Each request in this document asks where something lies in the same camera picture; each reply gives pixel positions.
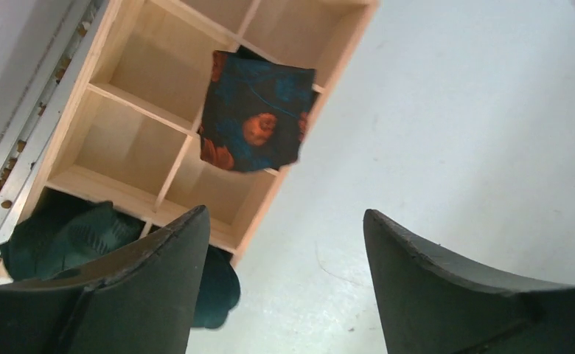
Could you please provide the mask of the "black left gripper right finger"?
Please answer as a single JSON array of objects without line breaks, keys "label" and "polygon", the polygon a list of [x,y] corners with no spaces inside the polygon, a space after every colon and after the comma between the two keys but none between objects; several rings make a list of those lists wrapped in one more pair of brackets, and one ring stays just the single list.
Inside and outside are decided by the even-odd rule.
[{"label": "black left gripper right finger", "polygon": [[476,262],[375,209],[363,234],[389,353],[575,353],[575,285]]}]

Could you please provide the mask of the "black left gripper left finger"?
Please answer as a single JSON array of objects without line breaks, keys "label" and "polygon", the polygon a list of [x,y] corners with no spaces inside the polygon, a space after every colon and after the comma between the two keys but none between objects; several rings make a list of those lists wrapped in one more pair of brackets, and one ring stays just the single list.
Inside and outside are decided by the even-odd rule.
[{"label": "black left gripper left finger", "polygon": [[0,353],[184,353],[209,245],[197,206],[47,280],[0,286]]}]

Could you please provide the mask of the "black orange-flower tie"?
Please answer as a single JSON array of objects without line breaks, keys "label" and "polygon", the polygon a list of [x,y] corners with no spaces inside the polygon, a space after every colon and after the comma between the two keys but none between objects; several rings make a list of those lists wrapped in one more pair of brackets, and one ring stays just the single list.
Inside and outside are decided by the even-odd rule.
[{"label": "black orange-flower tie", "polygon": [[198,128],[201,160],[238,173],[297,162],[315,78],[315,69],[214,51]]}]

